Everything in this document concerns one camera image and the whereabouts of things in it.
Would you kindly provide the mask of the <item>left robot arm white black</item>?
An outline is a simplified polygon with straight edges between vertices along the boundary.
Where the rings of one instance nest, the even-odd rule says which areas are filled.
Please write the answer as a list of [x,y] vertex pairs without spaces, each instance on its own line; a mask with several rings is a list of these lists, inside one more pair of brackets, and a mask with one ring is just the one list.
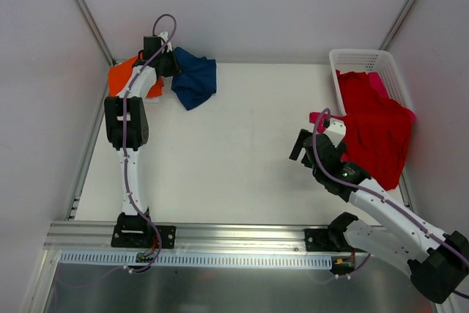
[[180,71],[167,32],[144,37],[139,53],[108,72],[109,96],[104,100],[106,136],[117,152],[122,172],[122,210],[114,226],[114,248],[174,247],[176,229],[150,223],[141,157],[149,140],[144,107],[147,98],[162,94],[163,78]]

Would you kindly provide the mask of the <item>navy blue printed t-shirt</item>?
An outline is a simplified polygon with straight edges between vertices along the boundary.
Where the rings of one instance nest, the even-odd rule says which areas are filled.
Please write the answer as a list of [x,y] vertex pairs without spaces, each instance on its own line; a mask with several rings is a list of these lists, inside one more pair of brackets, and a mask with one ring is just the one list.
[[194,56],[181,47],[176,47],[174,54],[181,71],[173,76],[171,90],[190,111],[217,92],[217,63],[205,56]]

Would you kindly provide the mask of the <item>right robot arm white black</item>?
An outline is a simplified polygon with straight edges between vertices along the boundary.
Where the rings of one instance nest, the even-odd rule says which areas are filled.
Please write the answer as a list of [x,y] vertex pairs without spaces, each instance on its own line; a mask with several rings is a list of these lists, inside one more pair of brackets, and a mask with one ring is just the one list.
[[437,228],[395,203],[368,172],[341,159],[344,149],[344,142],[333,143],[327,131],[302,129],[289,156],[311,169],[329,194],[382,226],[374,230],[357,216],[342,213],[328,225],[328,244],[337,251],[364,250],[403,272],[431,302],[444,303],[468,277],[468,239],[458,231]]

